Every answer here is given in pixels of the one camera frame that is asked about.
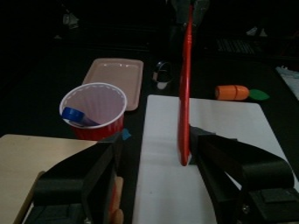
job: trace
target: blue bottle cap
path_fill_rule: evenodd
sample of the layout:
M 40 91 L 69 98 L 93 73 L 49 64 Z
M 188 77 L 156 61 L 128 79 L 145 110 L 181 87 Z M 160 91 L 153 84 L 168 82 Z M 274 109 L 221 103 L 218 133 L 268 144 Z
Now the blue bottle cap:
M 70 120 L 74 123 L 80 123 L 84 117 L 84 113 L 76 110 L 74 108 L 65 107 L 61 111 L 61 118 Z

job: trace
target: table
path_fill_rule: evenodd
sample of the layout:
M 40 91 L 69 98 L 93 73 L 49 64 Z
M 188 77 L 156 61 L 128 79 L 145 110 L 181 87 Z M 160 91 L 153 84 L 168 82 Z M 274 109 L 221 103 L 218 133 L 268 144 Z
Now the table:
M 0 223 L 18 223 L 24 217 L 40 172 L 94 143 L 42 136 L 0 138 Z

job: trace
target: plastic cup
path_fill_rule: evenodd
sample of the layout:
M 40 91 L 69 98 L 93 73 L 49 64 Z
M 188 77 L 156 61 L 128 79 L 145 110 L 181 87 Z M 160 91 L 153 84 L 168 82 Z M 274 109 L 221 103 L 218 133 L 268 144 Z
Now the plastic cup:
M 78 139 L 98 141 L 122 130 L 126 96 L 118 87 L 102 82 L 84 84 L 62 97 L 60 114 L 65 107 L 77 109 L 98 123 L 81 127 L 62 119 Z

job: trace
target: blue object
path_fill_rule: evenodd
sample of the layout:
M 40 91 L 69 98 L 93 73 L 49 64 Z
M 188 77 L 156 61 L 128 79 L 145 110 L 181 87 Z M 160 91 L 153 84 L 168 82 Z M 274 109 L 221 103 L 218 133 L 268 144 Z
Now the blue object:
M 65 107 L 61 111 L 61 118 L 69 120 L 78 126 L 97 126 L 98 123 L 93 122 L 85 114 L 74 108 Z

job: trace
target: plastic container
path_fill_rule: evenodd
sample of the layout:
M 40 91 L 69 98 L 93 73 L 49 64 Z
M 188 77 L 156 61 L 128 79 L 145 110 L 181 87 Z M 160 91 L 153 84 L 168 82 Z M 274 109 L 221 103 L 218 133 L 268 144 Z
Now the plastic container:
M 238 85 L 216 86 L 214 96 L 220 101 L 242 101 L 248 98 L 248 89 Z
M 122 130 L 126 96 L 118 87 L 102 82 L 81 85 L 62 97 L 60 114 L 65 107 L 77 109 L 98 123 L 81 127 L 62 119 L 78 139 L 98 141 Z

